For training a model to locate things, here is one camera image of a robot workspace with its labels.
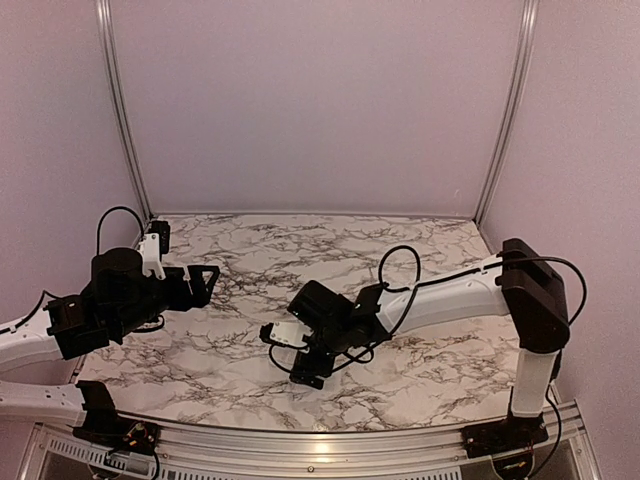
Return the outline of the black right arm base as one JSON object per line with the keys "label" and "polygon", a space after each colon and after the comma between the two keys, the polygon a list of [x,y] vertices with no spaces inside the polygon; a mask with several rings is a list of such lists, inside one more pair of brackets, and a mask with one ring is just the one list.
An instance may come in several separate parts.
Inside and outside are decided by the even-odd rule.
{"label": "black right arm base", "polygon": [[461,435],[469,458],[525,449],[549,439],[546,424],[541,416],[508,416],[497,421],[470,425],[461,429]]}

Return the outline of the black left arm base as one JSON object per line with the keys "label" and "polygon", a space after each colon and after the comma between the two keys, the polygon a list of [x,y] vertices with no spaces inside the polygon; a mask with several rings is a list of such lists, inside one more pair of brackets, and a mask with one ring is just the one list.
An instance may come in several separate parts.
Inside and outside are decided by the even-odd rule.
{"label": "black left arm base", "polygon": [[152,456],[160,428],[156,423],[121,416],[107,387],[98,381],[79,381],[85,414],[80,426],[72,428],[75,438],[109,447],[112,452],[126,451]]}

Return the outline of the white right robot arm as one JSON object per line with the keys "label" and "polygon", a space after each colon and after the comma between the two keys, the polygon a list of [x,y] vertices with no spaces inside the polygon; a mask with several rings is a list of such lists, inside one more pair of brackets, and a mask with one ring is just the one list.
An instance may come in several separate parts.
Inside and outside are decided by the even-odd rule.
{"label": "white right robot arm", "polygon": [[337,356],[352,348],[377,348],[397,334],[430,325],[486,316],[508,316],[519,339],[510,414],[495,438],[515,448],[534,431],[560,352],[570,338],[565,285],[524,241],[504,241],[499,254],[467,269],[390,287],[383,281],[363,288],[355,300],[317,281],[307,282],[288,306],[305,327],[304,344],[289,378],[321,389],[337,371]]}

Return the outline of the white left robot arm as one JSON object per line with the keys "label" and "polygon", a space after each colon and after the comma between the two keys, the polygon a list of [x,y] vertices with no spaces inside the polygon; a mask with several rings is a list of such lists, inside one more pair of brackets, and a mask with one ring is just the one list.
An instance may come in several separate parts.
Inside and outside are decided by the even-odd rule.
{"label": "white left robot arm", "polygon": [[[113,248],[91,262],[91,279],[78,294],[41,300],[24,318],[1,327],[1,369],[71,360],[122,344],[125,337],[167,311],[206,307],[220,270],[216,266],[148,269],[140,252]],[[106,445],[125,438],[106,386],[96,381],[67,385],[10,383],[1,389],[5,418],[31,417],[73,427],[86,425]]]}

